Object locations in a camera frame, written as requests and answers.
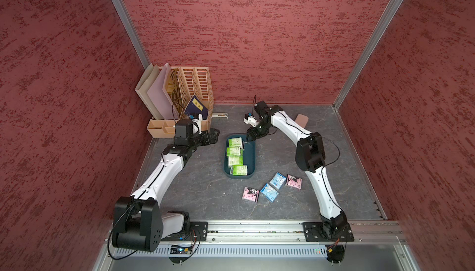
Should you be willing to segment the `teal storage box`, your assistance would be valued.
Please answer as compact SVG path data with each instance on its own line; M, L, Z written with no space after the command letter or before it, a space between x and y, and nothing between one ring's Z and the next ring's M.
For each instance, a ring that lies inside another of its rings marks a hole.
M232 165L230 165L227 148L230 147L231 139L241 139L242 142L242 164L247 167L246 175L234 175L232 172ZM232 134L225 140L225 150L223 158L223 173L231 179L248 179L253 176L256 170L256 142L247 142L245 134Z

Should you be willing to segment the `pink tissue pack bottom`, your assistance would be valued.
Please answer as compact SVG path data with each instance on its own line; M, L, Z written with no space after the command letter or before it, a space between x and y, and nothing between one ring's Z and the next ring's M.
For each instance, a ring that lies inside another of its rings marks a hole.
M258 203L259 194L260 194L260 191L258 189L245 187L242 194L242 199L245 201Z

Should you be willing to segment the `blue tissue pack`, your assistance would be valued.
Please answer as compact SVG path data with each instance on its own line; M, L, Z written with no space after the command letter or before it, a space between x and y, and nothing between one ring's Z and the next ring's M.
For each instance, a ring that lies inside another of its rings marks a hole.
M269 181L269 184L274 188L276 189L277 191L279 191L281 189L281 187L286 183L287 181L287 177L285 177L284 175L282 175L281 173L277 172L273 178Z
M270 184L266 183L261 189L261 194L273 203L279 195L279 192Z

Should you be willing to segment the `pink case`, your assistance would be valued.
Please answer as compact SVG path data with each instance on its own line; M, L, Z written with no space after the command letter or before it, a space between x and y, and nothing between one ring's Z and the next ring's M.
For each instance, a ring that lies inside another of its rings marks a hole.
M303 114L298 114L295 122L302 128L305 128L308 124L309 118Z

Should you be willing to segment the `right corner aluminium profile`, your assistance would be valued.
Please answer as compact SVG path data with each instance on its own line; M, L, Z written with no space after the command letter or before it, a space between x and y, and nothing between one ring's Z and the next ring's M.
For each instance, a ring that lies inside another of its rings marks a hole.
M350 93L351 88L357 81L359 75L363 71L366 63L370 59L372 53L376 49L381 38L385 34L387 28L392 22L394 16L399 10L404 0L389 0L385 10L383 11L380 19L378 20L376 27L374 28L369 40L367 41L360 57L358 58L355 66L351 70L351 73L343 85L340 93L337 95L333 103L333 109L337 112L345 101L346 97Z

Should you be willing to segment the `green tissue pack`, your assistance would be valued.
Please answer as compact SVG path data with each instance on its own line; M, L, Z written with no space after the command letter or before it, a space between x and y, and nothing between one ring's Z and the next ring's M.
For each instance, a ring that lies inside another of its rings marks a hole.
M226 156L227 157L235 157L235 156L242 156L243 150L240 147L227 147L226 148Z
M234 165L231 167L232 176L248 176L247 165Z
M243 147L243 141L241 137L233 137L228 139L228 147Z
M244 157L243 156L229 156L228 166L232 167L235 165L244 165Z

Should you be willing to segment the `blue tissue pack bottom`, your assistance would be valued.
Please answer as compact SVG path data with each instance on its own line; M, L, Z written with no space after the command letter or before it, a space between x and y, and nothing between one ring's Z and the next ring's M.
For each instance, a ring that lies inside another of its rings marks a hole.
M270 184L266 183L261 189L261 194L273 203L279 195L279 192Z

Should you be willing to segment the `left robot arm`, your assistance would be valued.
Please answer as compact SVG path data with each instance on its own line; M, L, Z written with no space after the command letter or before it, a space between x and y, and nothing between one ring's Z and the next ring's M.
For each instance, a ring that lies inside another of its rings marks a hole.
M163 214L160 204L193 153L199 147L216 144L219 136L218 129L202 130L197 120L183 119L176 123L173 143L161 153L157 168L137 190L119 198L115 204L109 237L114 248L152 252L163 238L190 235L189 214Z

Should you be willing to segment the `left corner aluminium profile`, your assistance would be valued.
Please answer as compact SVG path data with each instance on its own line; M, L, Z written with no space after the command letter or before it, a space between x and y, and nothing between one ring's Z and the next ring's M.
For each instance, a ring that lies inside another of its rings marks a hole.
M113 6L122 22L123 27L125 28L127 35L134 47L139 60L142 63L144 69L146 69L150 64L150 59L147 55L147 52L143 46L143 43L137 33L137 30L132 22L129 12L127 11L124 0L111 0Z

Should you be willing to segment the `white stapler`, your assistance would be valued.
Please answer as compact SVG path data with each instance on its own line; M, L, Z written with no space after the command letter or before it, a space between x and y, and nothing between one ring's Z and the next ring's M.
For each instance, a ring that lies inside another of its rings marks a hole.
M228 114L226 112L213 113L212 118L216 119L228 119Z

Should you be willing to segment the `pink tissue pack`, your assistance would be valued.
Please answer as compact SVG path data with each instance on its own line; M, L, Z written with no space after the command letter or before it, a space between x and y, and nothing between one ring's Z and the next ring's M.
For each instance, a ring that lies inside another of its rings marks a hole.
M293 175L287 175L286 185L301 190L303 180Z
M245 201L258 203L259 194L260 194L260 191L258 189L245 187L242 194L242 199Z

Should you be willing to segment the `gold patterned book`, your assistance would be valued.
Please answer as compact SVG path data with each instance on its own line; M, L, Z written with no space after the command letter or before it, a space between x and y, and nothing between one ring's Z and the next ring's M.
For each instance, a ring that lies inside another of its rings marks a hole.
M181 90L178 80L179 68L174 68L170 71L167 78L166 91L172 101L172 105L175 107L178 114L181 114L183 109Z

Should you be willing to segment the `navy blue book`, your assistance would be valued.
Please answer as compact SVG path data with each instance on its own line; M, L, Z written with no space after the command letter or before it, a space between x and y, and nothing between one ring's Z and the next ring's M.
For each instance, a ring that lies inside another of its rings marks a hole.
M193 95L185 107L185 114L193 119L207 120L209 116L209 109L201 103L196 95Z

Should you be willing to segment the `corner aluminium profile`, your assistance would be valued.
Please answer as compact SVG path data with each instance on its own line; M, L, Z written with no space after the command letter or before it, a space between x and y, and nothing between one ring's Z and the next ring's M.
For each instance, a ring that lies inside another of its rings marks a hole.
M369 40L367 41L360 57L358 58L355 66L351 70L351 73L343 85L340 93L337 95L333 103L333 109L337 112L345 101L346 97L350 93L351 88L357 81L359 75L363 71L366 63L370 59L372 53L376 49L381 38L385 34L387 28L392 22L394 16L399 10L404 0L389 0L385 10L383 11L380 19L378 20L376 27L374 28Z
M125 28L127 35L134 47L139 60L142 63L144 69L146 69L150 64L150 59L147 55L147 52L143 46L143 43L137 33L137 30L132 22L129 12L127 11L124 0L111 0L113 6L122 22L123 27Z

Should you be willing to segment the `aluminium front rail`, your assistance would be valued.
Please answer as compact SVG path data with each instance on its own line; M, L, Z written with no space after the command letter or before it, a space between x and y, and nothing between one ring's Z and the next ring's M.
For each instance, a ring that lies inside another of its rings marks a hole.
M302 220L209 220L205 244L256 244L256 245L303 245L334 243L307 242L303 234ZM397 221L350 220L354 242L340 242L339 245L406 245L408 243ZM172 244L173 241L162 241Z

